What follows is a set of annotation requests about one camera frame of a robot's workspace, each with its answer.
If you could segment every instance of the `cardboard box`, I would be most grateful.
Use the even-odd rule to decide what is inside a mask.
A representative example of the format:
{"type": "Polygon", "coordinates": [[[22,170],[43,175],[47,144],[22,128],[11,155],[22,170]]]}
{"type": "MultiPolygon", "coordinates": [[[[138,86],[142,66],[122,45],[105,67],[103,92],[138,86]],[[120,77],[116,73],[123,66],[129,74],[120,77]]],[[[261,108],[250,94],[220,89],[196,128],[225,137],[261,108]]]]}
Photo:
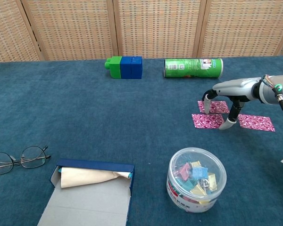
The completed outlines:
{"type": "Polygon", "coordinates": [[[130,209],[134,165],[60,159],[50,177],[55,189],[38,226],[125,226],[130,209]],[[61,188],[61,167],[130,172],[131,178],[61,188]]]}

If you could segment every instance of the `container lid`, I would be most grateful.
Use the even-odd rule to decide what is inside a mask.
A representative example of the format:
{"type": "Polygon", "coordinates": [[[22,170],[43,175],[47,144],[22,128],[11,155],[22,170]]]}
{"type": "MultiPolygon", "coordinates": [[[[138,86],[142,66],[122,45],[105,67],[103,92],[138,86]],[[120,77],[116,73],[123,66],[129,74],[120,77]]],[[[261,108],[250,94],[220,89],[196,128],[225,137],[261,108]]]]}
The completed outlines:
{"type": "Polygon", "coordinates": [[[179,193],[196,201],[217,198],[226,184],[226,171],[221,161],[196,147],[176,152],[171,158],[168,175],[179,193]]]}

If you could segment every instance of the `pink patterned paper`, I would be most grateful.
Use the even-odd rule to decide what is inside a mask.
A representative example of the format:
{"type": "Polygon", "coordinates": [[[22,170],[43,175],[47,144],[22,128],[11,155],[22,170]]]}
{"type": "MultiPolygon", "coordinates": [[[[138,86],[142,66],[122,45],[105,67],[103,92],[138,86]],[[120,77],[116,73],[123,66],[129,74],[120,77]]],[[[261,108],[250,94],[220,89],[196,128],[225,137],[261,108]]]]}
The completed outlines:
{"type": "Polygon", "coordinates": [[[199,129],[219,128],[224,119],[221,114],[192,114],[194,125],[199,129]]]}
{"type": "Polygon", "coordinates": [[[275,128],[269,117],[239,114],[240,126],[247,129],[258,129],[275,132],[275,128]]]}
{"type": "MultiPolygon", "coordinates": [[[[199,110],[201,113],[204,113],[204,105],[201,100],[198,101],[199,110]]],[[[227,104],[225,101],[211,101],[209,108],[210,113],[229,113],[227,104]]]]}

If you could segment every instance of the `stacked blocks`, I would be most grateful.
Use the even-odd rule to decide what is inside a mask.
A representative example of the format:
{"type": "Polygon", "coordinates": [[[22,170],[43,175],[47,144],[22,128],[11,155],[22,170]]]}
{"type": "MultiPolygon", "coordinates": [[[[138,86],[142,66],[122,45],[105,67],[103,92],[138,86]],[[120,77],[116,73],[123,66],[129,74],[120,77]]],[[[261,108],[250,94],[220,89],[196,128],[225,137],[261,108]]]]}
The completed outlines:
{"type": "Polygon", "coordinates": [[[141,56],[113,56],[105,62],[105,68],[110,69],[114,79],[141,79],[142,57],[141,56]]]}

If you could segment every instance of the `blue teal carpet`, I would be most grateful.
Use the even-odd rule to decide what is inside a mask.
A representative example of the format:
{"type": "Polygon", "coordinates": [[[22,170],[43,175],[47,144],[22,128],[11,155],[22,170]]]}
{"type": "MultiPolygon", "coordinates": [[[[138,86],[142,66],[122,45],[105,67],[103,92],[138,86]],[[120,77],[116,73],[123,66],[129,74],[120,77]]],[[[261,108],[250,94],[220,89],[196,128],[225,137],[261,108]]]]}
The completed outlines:
{"type": "Polygon", "coordinates": [[[253,101],[241,112],[270,117],[275,132],[238,123],[196,129],[191,119],[215,83],[283,74],[283,56],[225,58],[220,80],[165,79],[163,59],[145,59],[141,80],[114,80],[104,62],[0,63],[0,152],[19,159],[28,146],[48,145],[52,156],[42,167],[0,176],[0,226],[37,225],[60,158],[134,164],[130,226],[283,225],[280,107],[253,101]],[[202,214],[180,210],[166,193],[169,160],[185,147],[210,151],[227,171],[220,198],[202,214]]]}

